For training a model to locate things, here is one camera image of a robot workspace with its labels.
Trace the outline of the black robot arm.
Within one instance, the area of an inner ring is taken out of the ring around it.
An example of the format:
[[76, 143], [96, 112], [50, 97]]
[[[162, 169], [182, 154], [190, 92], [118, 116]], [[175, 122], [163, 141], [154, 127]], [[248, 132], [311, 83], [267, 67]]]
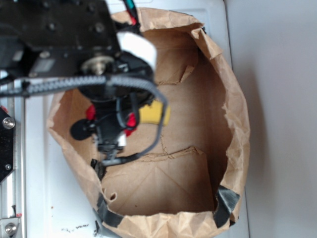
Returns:
[[72, 137], [97, 138], [106, 166], [119, 157], [121, 137], [140, 123], [139, 110], [159, 96], [157, 51], [141, 33], [137, 8], [124, 1], [130, 22], [113, 20], [104, 0], [3, 0], [0, 3], [2, 97], [30, 97], [78, 89], [95, 110], [70, 128]]

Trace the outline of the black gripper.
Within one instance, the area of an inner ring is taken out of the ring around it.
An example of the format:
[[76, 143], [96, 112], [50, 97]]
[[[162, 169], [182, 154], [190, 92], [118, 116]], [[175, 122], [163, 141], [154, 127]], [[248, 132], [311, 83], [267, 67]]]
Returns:
[[139, 124], [139, 108], [136, 98], [130, 98], [130, 102], [123, 103], [122, 98], [114, 101], [93, 102], [96, 110], [95, 130], [98, 138], [98, 151], [105, 154], [101, 161], [103, 166], [116, 166], [137, 160], [139, 156], [133, 154], [127, 157], [117, 157], [119, 151], [119, 139], [125, 135], [124, 129], [134, 129], [127, 126], [130, 113], [136, 117], [136, 127]]

